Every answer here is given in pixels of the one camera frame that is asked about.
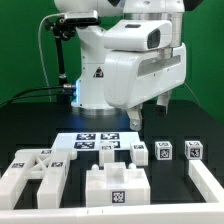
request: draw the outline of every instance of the warning label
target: warning label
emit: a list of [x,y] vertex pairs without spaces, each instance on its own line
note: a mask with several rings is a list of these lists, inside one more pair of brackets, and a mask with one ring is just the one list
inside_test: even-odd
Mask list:
[[100,67],[97,68],[93,77],[94,78],[103,78],[104,77],[103,71]]

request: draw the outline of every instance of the white bracket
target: white bracket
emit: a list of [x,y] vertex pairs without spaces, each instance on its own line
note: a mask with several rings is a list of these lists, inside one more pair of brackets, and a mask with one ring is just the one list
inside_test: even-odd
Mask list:
[[38,208],[59,208],[73,150],[20,150],[0,180],[0,209],[14,209],[26,183],[43,179],[37,192]]

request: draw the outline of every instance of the black cable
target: black cable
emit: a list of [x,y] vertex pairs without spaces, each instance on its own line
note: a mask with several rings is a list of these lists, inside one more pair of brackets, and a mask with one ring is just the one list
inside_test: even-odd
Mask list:
[[50,90],[50,89],[62,89],[62,88],[63,88],[62,86],[50,86],[50,87],[47,86],[47,87],[37,87],[37,88],[27,89],[27,90],[24,90],[24,91],[22,91],[20,93],[17,93],[16,95],[14,95],[12,97],[12,99],[13,98],[20,97],[20,96],[23,96],[23,95],[25,95],[27,93],[31,93],[31,92],[37,92],[37,91],[43,91],[43,90]]
[[10,100],[6,100],[3,103],[1,103],[0,107],[2,107],[4,104],[8,104],[9,102],[12,103],[14,100],[21,100],[21,99],[27,99],[27,98],[37,98],[37,97],[49,97],[49,96],[57,96],[57,94],[44,94],[44,95],[36,95],[36,96],[13,97]]

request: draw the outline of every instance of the black and white pattern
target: black and white pattern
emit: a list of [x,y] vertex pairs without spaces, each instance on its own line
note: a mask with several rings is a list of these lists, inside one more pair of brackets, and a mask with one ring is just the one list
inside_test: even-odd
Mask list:
[[95,142],[76,142],[75,149],[94,149]]
[[95,140],[96,134],[78,134],[76,140]]
[[12,165],[12,168],[23,168],[25,163],[14,163]]
[[121,148],[121,144],[120,144],[119,141],[110,141],[110,142],[113,143],[115,149],[120,149]]
[[190,157],[199,158],[200,157],[200,149],[191,149],[190,150]]
[[134,149],[144,149],[143,145],[134,145]]
[[62,167],[63,166],[63,162],[53,162],[51,167]]
[[199,146],[200,144],[198,141],[195,141],[195,142],[189,142],[189,145]]
[[51,154],[52,153],[52,150],[43,150],[42,152],[41,152],[41,154]]
[[112,192],[112,204],[125,203],[125,191]]
[[115,140],[120,139],[119,133],[101,134],[101,140]]
[[161,149],[160,158],[169,158],[169,149]]
[[159,146],[169,146],[169,143],[167,143],[167,142],[159,142],[158,143],[159,144]]
[[111,150],[112,147],[109,145],[102,146],[102,150]]

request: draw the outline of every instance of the white platform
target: white platform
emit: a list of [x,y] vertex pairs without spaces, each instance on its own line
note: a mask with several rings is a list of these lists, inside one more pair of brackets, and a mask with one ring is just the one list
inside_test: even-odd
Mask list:
[[99,151],[101,142],[114,143],[114,150],[130,150],[130,142],[140,141],[137,132],[60,133],[52,149],[77,149],[77,151]]

